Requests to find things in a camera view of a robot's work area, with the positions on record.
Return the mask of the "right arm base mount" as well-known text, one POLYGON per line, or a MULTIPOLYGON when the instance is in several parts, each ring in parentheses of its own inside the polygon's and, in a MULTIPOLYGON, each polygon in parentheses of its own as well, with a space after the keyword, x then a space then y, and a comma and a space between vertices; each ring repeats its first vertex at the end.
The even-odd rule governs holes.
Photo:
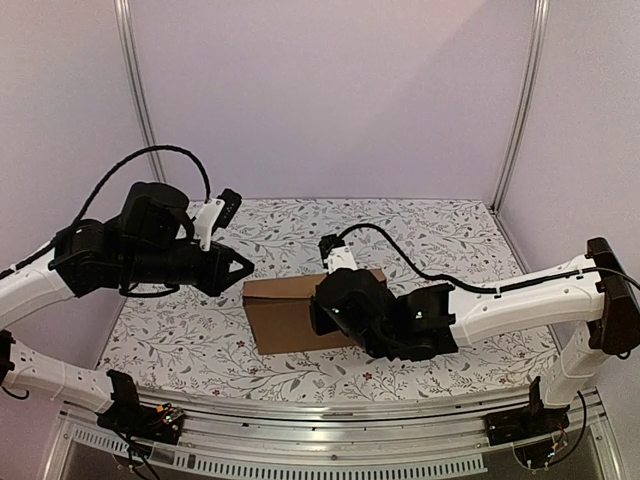
POLYGON ((528 470, 544 469, 551 465, 569 426, 569 407, 547 408, 540 393, 540 377, 529 386, 525 406, 489 413, 483 417, 490 446, 513 444, 544 436, 513 450, 516 460, 528 470))

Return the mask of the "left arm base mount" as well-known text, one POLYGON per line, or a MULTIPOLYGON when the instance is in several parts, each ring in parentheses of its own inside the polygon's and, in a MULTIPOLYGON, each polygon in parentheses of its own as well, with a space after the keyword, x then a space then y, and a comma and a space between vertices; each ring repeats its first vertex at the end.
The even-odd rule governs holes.
POLYGON ((150 407, 140 403, 137 387, 131 376, 109 370, 113 391, 112 404, 97 415, 97 425, 125 437, 135 437, 168 445, 177 445, 181 437, 185 412, 165 403, 150 407))

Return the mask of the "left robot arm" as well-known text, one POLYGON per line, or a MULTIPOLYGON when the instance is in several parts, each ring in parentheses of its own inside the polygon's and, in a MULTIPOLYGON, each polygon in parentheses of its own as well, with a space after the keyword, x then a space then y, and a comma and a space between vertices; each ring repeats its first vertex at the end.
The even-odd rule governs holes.
POLYGON ((253 263, 217 242, 186 237, 165 246, 126 239, 96 221, 79 227, 39 258, 1 279, 1 385, 40 390, 111 419, 128 434, 148 426, 136 384, 124 373, 100 372, 41 354, 13 337, 10 327, 53 305, 97 290, 134 297, 134 285, 158 285, 160 295, 192 286, 218 297, 254 271, 253 263))

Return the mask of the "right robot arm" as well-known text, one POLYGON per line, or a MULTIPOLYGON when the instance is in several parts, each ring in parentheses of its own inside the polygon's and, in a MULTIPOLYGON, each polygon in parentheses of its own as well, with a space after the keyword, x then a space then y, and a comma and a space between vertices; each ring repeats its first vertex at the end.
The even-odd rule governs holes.
POLYGON ((383 330, 399 345, 431 340, 428 355, 435 357, 501 334, 575 322, 559 358, 533 386, 535 400, 518 412, 517 427, 537 436, 609 358, 638 347, 637 286, 609 242, 596 237, 585 254, 511 283, 480 287, 445 280, 402 295, 383 330))

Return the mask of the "brown cardboard box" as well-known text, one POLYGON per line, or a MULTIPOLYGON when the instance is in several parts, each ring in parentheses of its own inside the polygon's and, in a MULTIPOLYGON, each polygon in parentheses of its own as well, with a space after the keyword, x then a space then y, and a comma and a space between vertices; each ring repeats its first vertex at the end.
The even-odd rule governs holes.
POLYGON ((324 274, 246 281, 242 300, 261 355, 349 347, 341 331, 318 335, 312 328, 311 298, 324 274))

